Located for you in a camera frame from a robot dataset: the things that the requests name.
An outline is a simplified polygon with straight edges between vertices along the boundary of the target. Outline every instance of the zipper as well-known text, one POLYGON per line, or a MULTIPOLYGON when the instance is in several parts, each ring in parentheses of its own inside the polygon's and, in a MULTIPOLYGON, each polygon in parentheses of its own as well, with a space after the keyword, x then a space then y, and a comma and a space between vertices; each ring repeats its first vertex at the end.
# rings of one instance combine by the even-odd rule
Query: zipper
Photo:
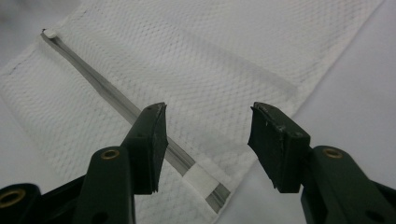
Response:
MULTIPOLYGON (((141 110, 135 106, 125 95, 114 87, 107 79, 85 63, 73 50, 55 33, 45 30, 41 34, 44 41, 53 49, 60 53, 69 61, 84 77, 90 82, 93 88, 102 96, 114 109, 116 109, 130 124, 139 116, 141 110)), ((195 160, 187 154, 175 141, 168 137, 168 149, 165 152, 165 159, 184 176, 195 164, 195 160)), ((221 183, 205 198, 211 208, 218 213, 230 195, 230 191, 221 183)))

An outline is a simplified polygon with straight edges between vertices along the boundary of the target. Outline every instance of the white mesh fabric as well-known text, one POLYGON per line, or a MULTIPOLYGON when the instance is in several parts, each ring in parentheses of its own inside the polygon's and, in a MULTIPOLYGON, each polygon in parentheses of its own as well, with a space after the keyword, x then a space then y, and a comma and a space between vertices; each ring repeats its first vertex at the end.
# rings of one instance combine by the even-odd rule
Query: white mesh fabric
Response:
MULTIPOLYGON (((253 102, 292 115, 380 0, 89 1, 54 30, 135 105, 166 102, 167 131, 231 192, 255 155, 253 102)), ((42 40, 0 73, 0 96, 65 181, 130 124, 42 40)), ((166 161, 138 223, 217 215, 166 161)))
POLYGON ((118 146, 131 125, 40 37, 0 75, 0 95, 64 180, 87 172, 91 155, 118 146))
POLYGON ((292 115, 380 1, 100 1, 55 30, 228 189, 255 101, 292 115))

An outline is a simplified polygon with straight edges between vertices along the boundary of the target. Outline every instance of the brass rivet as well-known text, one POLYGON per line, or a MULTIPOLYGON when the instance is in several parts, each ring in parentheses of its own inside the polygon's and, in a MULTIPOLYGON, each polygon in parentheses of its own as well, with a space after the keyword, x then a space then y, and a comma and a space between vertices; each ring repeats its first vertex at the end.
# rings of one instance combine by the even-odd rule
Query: brass rivet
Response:
POLYGON ((120 155, 120 152, 116 149, 109 149, 102 153, 100 156, 103 160, 113 160, 120 155))
POLYGON ((325 149, 323 149, 323 153, 327 157, 330 157, 330 158, 333 158, 333 159, 341 159, 341 158, 343 158, 343 154, 339 150, 336 150, 334 148, 325 148, 325 149))
POLYGON ((0 208, 10 207, 24 198, 24 189, 11 189, 0 195, 0 208))

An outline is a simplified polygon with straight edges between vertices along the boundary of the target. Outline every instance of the textured fabric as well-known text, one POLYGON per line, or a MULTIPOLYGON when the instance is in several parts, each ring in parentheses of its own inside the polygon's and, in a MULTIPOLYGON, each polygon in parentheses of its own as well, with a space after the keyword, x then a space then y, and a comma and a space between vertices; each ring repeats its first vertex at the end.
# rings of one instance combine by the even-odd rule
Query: textured fabric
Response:
MULTIPOLYGON (((166 102, 168 135, 233 192, 255 161, 255 101, 296 112, 380 0, 87 1, 53 28, 140 109, 166 102)), ((69 181, 130 125, 42 40, 2 70, 0 96, 69 181)), ((165 162, 138 223, 210 223, 217 214, 165 162)))

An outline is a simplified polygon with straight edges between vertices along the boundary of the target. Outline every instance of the white fabric tab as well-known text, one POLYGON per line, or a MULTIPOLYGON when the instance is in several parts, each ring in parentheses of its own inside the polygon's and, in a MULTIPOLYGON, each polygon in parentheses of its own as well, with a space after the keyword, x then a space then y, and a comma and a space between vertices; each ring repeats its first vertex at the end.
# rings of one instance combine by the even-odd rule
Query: white fabric tab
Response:
POLYGON ((194 164, 183 176, 196 190, 206 198, 218 186, 219 181, 213 178, 198 164, 194 164))
POLYGON ((47 29, 44 31, 44 35, 46 35, 49 39, 52 39, 56 37, 56 32, 51 29, 47 29))

